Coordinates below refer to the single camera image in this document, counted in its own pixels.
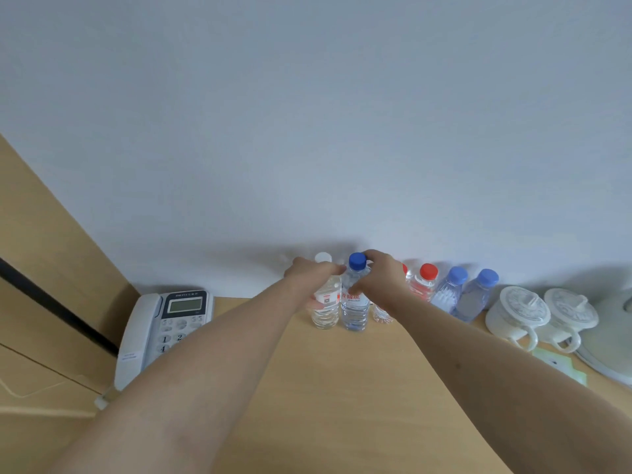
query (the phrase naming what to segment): kettle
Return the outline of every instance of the kettle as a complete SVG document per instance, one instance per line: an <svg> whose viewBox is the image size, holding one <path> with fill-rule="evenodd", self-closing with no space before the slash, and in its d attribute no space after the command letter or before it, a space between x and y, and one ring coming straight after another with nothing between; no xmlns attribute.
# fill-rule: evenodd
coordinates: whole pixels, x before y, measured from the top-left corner
<svg viewBox="0 0 632 474"><path fill-rule="evenodd" d="M581 333L575 353L615 381L632 385L632 288L595 304L599 325Z"/></svg>

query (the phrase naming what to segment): tabletop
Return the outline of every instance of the tabletop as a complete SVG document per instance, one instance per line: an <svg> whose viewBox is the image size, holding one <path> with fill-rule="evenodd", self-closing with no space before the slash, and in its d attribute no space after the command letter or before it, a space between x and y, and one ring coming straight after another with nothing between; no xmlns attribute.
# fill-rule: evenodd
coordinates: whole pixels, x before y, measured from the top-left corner
<svg viewBox="0 0 632 474"><path fill-rule="evenodd" d="M246 302L216 298L215 314ZM486 330L483 315L475 326ZM632 390L572 356L590 389L632 416ZM288 324L214 473L509 474L397 322L357 333Z"/></svg>

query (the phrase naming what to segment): black strip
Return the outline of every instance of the black strip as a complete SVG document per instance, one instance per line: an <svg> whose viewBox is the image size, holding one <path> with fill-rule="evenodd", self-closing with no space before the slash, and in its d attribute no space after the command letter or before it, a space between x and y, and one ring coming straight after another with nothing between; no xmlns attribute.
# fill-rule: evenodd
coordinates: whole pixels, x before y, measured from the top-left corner
<svg viewBox="0 0 632 474"><path fill-rule="evenodd" d="M67 307L59 303L50 294L46 293L42 288L37 286L2 258L0 258L0 277L26 294L37 304L52 312L68 326L76 329L92 342L99 344L99 346L108 353L118 356L118 348L114 342L107 339L103 334L86 323L86 321L67 309Z"/></svg>

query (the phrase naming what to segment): forearm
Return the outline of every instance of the forearm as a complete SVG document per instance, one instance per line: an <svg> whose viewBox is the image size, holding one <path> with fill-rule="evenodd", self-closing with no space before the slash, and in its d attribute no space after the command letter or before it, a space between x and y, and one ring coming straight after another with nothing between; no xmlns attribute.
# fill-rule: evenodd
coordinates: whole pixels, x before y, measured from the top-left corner
<svg viewBox="0 0 632 474"><path fill-rule="evenodd" d="M300 280L283 279L199 328L137 377L58 467L208 471L304 297Z"/></svg>
<svg viewBox="0 0 632 474"><path fill-rule="evenodd" d="M576 381L409 293L389 312L513 472L632 472L632 423Z"/></svg>

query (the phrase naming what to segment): light blue bottle cap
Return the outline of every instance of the light blue bottle cap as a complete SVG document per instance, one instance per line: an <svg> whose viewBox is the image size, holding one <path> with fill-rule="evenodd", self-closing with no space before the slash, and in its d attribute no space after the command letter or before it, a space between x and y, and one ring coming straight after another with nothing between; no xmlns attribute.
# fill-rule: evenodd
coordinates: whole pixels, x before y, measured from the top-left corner
<svg viewBox="0 0 632 474"><path fill-rule="evenodd" d="M456 286L461 286L468 278L468 272L460 266L450 268L447 280Z"/></svg>
<svg viewBox="0 0 632 474"><path fill-rule="evenodd" d="M367 257L364 253L353 253L349 256L349 268L354 271L362 271L367 267Z"/></svg>
<svg viewBox="0 0 632 474"><path fill-rule="evenodd" d="M498 273L493 269L482 269L476 277L478 284L483 287L494 287L500 279Z"/></svg>

